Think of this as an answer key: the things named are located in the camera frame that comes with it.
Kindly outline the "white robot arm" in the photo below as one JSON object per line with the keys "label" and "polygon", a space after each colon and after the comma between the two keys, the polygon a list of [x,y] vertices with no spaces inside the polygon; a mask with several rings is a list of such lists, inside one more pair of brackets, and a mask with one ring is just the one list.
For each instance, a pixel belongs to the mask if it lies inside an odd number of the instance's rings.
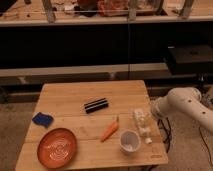
{"label": "white robot arm", "polygon": [[152,103],[151,112],[157,117],[166,117],[173,111],[181,112],[213,134],[213,111],[201,103],[201,98],[201,92],[197,88],[173,88]]}

